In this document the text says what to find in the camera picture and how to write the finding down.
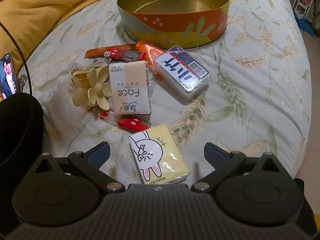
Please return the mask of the smartphone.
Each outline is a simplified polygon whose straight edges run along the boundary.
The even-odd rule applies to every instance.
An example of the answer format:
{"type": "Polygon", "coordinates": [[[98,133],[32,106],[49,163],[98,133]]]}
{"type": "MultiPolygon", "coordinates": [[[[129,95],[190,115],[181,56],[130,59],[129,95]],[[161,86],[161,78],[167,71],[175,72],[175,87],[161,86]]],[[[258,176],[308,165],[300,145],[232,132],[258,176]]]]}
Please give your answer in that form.
{"type": "Polygon", "coordinates": [[[5,54],[1,59],[1,94],[6,99],[18,92],[16,76],[12,66],[11,55],[5,54]]]}

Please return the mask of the yellow rabbit tissue pack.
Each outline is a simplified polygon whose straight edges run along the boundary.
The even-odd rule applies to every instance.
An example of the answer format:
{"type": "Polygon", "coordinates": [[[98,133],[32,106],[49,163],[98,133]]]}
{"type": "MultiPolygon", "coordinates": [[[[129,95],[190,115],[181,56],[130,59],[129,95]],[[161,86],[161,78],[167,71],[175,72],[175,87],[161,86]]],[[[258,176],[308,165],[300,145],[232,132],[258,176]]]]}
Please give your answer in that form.
{"type": "Polygon", "coordinates": [[[177,183],[189,175],[190,170],[168,125],[153,126],[132,134],[129,141],[144,184],[177,183]]]}

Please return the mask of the round decorated metal tin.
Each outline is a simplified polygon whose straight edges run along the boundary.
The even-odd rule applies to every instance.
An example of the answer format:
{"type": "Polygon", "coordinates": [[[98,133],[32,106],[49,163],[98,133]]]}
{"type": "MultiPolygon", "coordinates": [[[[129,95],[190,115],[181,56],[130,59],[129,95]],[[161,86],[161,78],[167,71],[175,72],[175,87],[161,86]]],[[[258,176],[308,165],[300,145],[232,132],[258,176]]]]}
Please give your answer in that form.
{"type": "Polygon", "coordinates": [[[231,0],[117,0],[126,33],[159,48],[194,48],[217,40],[231,0]]]}

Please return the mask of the orange tube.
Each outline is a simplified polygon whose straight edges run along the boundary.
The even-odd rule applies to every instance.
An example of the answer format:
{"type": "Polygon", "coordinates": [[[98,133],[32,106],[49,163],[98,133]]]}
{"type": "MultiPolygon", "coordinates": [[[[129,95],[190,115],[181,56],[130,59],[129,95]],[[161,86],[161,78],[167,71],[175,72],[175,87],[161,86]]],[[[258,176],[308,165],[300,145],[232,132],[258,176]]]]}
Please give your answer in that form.
{"type": "Polygon", "coordinates": [[[155,75],[155,77],[157,77],[157,79],[159,79],[160,81],[163,80],[163,77],[161,77],[161,75],[156,72],[153,61],[155,58],[162,55],[164,53],[164,50],[146,40],[140,40],[139,42],[137,42],[136,50],[142,53],[146,53],[145,60],[148,62],[150,70],[155,75]]]}

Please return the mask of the clear plastic toothpick box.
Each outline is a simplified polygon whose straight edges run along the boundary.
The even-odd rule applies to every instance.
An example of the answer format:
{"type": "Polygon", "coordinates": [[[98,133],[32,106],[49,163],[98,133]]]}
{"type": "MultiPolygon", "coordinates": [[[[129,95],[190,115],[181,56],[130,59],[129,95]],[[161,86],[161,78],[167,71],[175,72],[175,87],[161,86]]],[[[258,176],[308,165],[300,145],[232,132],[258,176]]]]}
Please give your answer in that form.
{"type": "Polygon", "coordinates": [[[184,99],[192,99],[209,86],[210,71],[180,46],[166,50],[153,63],[156,72],[184,99]]]}

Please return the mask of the blue plastic bag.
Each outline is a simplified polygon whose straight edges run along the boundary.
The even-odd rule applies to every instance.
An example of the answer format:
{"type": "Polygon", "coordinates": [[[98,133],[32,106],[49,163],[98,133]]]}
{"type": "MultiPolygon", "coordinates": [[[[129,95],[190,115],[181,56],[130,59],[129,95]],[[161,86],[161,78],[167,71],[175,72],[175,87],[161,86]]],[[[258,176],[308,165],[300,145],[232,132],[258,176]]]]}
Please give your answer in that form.
{"type": "Polygon", "coordinates": [[[315,37],[313,29],[306,18],[299,18],[294,12],[294,17],[300,30],[308,33],[311,37],[315,37]]]}

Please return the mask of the cream flower hair clip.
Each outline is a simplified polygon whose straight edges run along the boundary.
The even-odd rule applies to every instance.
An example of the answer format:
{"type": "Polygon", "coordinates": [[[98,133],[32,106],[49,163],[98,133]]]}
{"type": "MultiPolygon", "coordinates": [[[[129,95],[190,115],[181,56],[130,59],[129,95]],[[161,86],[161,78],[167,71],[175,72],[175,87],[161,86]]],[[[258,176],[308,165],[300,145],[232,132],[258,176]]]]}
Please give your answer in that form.
{"type": "Polygon", "coordinates": [[[108,77],[107,66],[74,72],[72,81],[78,90],[73,94],[73,105],[86,107],[87,110],[98,106],[103,111],[109,111],[108,99],[112,97],[112,92],[108,77]]]}

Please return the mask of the yellow fleece blanket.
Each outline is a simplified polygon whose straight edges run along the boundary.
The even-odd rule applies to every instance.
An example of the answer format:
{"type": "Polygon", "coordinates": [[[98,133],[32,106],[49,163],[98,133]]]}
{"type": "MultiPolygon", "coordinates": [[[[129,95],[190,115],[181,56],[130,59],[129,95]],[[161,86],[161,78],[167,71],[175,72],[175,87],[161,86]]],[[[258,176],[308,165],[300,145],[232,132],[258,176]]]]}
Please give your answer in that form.
{"type": "Polygon", "coordinates": [[[1,54],[12,55],[17,74],[41,86],[82,63],[86,50],[129,43],[116,0],[4,0],[1,54]]]}

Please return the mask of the brown snack bar sachet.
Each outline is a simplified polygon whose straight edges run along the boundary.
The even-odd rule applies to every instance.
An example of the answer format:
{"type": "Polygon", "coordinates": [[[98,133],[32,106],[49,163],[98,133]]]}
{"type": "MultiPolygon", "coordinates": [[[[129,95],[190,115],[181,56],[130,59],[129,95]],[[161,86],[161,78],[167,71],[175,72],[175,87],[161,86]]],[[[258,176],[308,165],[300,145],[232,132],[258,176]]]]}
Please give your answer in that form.
{"type": "Polygon", "coordinates": [[[106,51],[112,50],[135,50],[136,44],[122,44],[122,45],[114,45],[114,46],[107,46],[107,47],[100,47],[89,49],[86,51],[84,58],[85,59],[95,59],[99,57],[103,57],[106,51]]]}

